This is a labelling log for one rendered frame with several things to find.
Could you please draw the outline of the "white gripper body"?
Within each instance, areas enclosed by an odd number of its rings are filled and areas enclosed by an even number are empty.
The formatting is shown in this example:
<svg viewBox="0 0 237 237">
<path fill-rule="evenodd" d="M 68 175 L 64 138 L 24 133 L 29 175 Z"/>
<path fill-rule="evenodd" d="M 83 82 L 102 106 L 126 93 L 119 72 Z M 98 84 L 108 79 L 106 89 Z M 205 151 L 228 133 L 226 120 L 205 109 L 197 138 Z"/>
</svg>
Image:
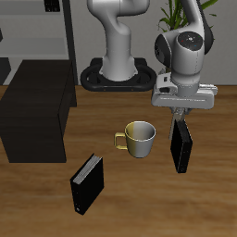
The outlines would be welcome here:
<svg viewBox="0 0 237 237">
<path fill-rule="evenodd" d="M 176 87 L 165 86 L 153 90 L 151 104 L 153 106 L 211 109 L 218 87 L 213 84 L 200 84 L 196 94 L 189 97 L 178 97 Z"/>
</svg>

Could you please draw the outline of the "black book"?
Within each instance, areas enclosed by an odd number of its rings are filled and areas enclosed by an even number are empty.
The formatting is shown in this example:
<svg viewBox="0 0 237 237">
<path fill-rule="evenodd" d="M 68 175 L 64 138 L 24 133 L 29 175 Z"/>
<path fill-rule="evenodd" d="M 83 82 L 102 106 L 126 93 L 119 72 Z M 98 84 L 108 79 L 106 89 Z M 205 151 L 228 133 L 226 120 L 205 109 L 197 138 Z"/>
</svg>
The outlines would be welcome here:
<svg viewBox="0 0 237 237">
<path fill-rule="evenodd" d="M 193 140 L 185 120 L 176 120 L 174 122 L 170 152 L 178 173 L 187 171 L 192 146 Z"/>
<path fill-rule="evenodd" d="M 71 177 L 70 187 L 74 209 L 84 215 L 105 187 L 103 158 L 92 154 Z"/>
</svg>

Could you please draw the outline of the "black items on shelf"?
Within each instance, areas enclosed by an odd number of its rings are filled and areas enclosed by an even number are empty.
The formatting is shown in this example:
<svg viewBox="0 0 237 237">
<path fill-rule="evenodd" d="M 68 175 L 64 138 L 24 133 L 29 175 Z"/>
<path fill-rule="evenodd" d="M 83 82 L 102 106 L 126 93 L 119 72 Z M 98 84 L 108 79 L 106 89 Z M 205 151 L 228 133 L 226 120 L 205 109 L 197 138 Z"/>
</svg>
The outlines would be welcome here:
<svg viewBox="0 0 237 237">
<path fill-rule="evenodd" d="M 59 0 L 44 0 L 44 9 L 46 12 L 59 12 Z"/>
</svg>

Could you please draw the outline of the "white background shelf unit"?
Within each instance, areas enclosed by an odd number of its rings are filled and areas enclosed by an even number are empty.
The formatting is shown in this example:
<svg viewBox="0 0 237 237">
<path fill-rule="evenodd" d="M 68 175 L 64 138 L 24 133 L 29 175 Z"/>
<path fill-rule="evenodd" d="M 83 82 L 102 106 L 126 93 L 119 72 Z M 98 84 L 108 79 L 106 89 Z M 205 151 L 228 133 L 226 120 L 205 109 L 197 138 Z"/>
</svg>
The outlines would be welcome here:
<svg viewBox="0 0 237 237">
<path fill-rule="evenodd" d="M 23 59 L 69 59 L 78 83 L 70 0 L 46 12 L 44 0 L 0 0 L 0 85 L 8 85 Z"/>
</svg>

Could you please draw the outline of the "yellow and white mug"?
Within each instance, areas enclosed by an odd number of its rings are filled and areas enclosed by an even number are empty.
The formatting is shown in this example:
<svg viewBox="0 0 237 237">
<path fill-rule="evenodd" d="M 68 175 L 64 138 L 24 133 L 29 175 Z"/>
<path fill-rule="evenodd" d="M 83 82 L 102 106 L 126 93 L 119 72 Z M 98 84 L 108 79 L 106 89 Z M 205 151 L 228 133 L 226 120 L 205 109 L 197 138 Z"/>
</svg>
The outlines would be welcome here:
<svg viewBox="0 0 237 237">
<path fill-rule="evenodd" d="M 127 150 L 131 156 L 144 158 L 149 155 L 156 136 L 155 127 L 146 121 L 133 121 L 126 125 L 124 132 L 116 132 L 114 145 L 119 150 Z M 119 145 L 117 138 L 126 139 L 125 145 Z"/>
</svg>

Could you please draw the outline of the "green pot plant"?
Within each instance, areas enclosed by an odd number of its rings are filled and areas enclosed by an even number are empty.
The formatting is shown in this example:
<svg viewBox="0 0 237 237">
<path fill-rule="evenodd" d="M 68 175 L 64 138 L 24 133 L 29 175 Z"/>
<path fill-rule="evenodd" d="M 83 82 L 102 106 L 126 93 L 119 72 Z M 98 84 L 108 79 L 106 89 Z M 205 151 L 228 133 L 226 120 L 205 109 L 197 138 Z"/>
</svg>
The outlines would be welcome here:
<svg viewBox="0 0 237 237">
<path fill-rule="evenodd" d="M 169 13 L 164 8 L 161 10 L 166 16 L 158 22 L 157 27 L 163 32 L 177 30 L 188 25 L 181 0 L 168 0 Z M 164 22 L 168 27 L 166 30 L 160 26 L 161 22 Z"/>
</svg>

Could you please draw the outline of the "dark wooden cabinet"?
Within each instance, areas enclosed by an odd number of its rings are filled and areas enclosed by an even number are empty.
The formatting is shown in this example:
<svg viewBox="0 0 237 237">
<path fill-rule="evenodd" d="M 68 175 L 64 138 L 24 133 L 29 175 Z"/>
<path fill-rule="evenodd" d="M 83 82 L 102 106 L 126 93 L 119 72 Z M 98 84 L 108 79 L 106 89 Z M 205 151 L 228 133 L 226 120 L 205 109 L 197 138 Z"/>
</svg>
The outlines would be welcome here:
<svg viewBox="0 0 237 237">
<path fill-rule="evenodd" d="M 0 138 L 11 163 L 64 163 L 77 105 L 69 60 L 24 60 L 0 100 Z"/>
</svg>

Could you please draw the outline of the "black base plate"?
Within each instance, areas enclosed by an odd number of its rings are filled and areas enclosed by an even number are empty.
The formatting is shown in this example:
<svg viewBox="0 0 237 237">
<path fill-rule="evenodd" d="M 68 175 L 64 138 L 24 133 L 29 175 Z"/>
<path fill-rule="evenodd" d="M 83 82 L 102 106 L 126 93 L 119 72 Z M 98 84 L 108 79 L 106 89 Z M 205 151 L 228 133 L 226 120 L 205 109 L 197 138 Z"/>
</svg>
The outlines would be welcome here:
<svg viewBox="0 0 237 237">
<path fill-rule="evenodd" d="M 96 57 L 81 73 L 81 85 L 92 92 L 145 92 L 154 88 L 156 73 L 147 66 L 146 60 L 134 58 L 138 73 L 127 81 L 110 81 L 99 73 L 102 58 Z"/>
</svg>

